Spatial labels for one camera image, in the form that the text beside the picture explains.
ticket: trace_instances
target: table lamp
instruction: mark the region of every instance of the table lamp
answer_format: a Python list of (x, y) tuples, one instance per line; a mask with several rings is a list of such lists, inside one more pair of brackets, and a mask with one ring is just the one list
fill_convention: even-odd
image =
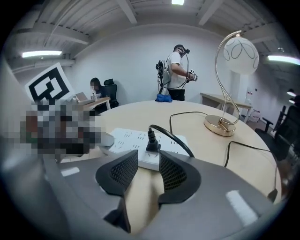
[(218, 59), (219, 51), (223, 46), (223, 44), (231, 38), (224, 46), (224, 58), (226, 60), (229, 69), (235, 73), (244, 74), (244, 75), (253, 74), (256, 71), (259, 62), (259, 55), (257, 49), (249, 40), (241, 37), (240, 33), (241, 30), (233, 32), (229, 34), (227, 37), (225, 37), (224, 40), (219, 45), (215, 56), (215, 73), (216, 73), (217, 81), (221, 87), (224, 96), (225, 106), (226, 106), (226, 97), (225, 97), (226, 94), (227, 97), (232, 102), (234, 108), (238, 112), (238, 117), (234, 122), (230, 122), (229, 120), (225, 119), (224, 118), (225, 107), (224, 107), (222, 117), (216, 115), (208, 115), (204, 120), (204, 125), (210, 131), (218, 135), (227, 136), (227, 137), (233, 135), (235, 131), (234, 125), (240, 119), (240, 111), (236, 103), (232, 100), (232, 98), (230, 97), (230, 95), (228, 94), (228, 92), (220, 82), (218, 76), (218, 70), (217, 70), (217, 59)]

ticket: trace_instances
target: laptop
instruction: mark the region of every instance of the laptop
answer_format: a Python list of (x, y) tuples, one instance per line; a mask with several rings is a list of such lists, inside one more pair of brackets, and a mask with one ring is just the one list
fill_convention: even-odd
[(86, 105), (95, 101), (94, 99), (88, 99), (83, 92), (77, 93), (76, 97), (79, 105)]

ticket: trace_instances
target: wooden tabletop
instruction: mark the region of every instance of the wooden tabletop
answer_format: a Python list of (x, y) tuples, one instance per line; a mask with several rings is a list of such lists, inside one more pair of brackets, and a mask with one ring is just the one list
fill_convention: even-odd
[[(223, 96), (223, 95), (201, 93), (201, 96), (204, 97), (204, 98), (209, 98), (209, 99), (211, 99), (211, 100), (214, 100), (214, 101), (216, 101), (216, 102), (218, 102), (218, 103), (222, 103), (222, 104), (225, 103), (225, 100), (224, 100), (224, 96)], [(237, 105), (238, 107), (252, 108), (252, 106), (249, 105), (249, 104), (240, 103), (240, 102), (235, 101), (235, 100), (234, 100), (234, 102), (236, 103), (236, 105)], [(227, 100), (226, 100), (226, 105), (233, 105), (233, 104), (232, 104), (232, 102), (231, 102), (229, 99), (227, 99)]]
[[(188, 111), (200, 111), (219, 116), (223, 114), (219, 109), (190, 102), (158, 103), (144, 101), (122, 105), (106, 111), (101, 116), (96, 116), (95, 124), (97, 127), (105, 124), (108, 133), (115, 128), (147, 132), (148, 126), (151, 124), (169, 130), (170, 115)], [(229, 121), (235, 120), (235, 117), (228, 113), (225, 113), (225, 117)], [(222, 137), (205, 127), (204, 118), (205, 116), (200, 113), (183, 114), (172, 118), (173, 133), (186, 137), (188, 146), (196, 158), (224, 165), (226, 150), (230, 141), (268, 150), (263, 140), (244, 122), (238, 121), (232, 137)], [(268, 152), (233, 144), (230, 147), (227, 168), (238, 174), (265, 196), (274, 189), (276, 163), (272, 154)], [(276, 188), (278, 195), (275, 202), (277, 203), (281, 197), (278, 171)], [(126, 208), (132, 234), (141, 231), (153, 219), (158, 212), (158, 196), (163, 192), (164, 185), (160, 173), (139, 167), (126, 192)]]
[(93, 109), (94, 107), (96, 107), (97, 105), (99, 105), (99, 104), (101, 104), (101, 103), (104, 103), (104, 102), (106, 102), (106, 101), (109, 101), (109, 100), (110, 100), (109, 97), (102, 97), (102, 98), (99, 98), (99, 99), (97, 99), (95, 102), (92, 102), (92, 103), (83, 105), (83, 109), (84, 109), (84, 110), (91, 110), (91, 109)]

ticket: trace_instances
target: woman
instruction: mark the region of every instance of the woman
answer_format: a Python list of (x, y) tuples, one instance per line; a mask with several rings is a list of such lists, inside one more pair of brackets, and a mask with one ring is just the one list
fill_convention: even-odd
[(90, 86), (95, 90), (95, 92), (97, 94), (97, 98), (108, 97), (105, 87), (100, 84), (99, 79), (97, 79), (96, 77), (94, 77), (90, 81)]
[[(97, 79), (96, 77), (94, 77), (90, 81), (90, 86), (95, 90), (97, 98), (108, 97), (108, 94), (107, 94), (107, 91), (106, 91), (105, 87), (100, 84), (99, 79)], [(91, 116), (97, 116), (100, 113), (103, 113), (105, 111), (107, 111), (106, 104), (101, 104), (101, 105), (96, 106), (93, 110), (91, 110), (90, 115)]]

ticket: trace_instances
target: white t-shirt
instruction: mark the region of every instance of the white t-shirt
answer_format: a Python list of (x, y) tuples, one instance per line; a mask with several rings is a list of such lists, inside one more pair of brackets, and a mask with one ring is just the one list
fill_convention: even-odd
[(171, 69), (172, 63), (178, 63), (183, 68), (183, 62), (182, 62), (182, 58), (181, 58), (179, 52), (173, 52), (168, 57), (169, 72), (170, 72), (170, 77), (171, 77), (171, 81), (168, 83), (168, 88), (169, 89), (182, 89), (182, 87), (183, 87), (182, 84), (184, 84), (186, 78), (183, 76), (180, 76), (172, 71), (172, 69)]

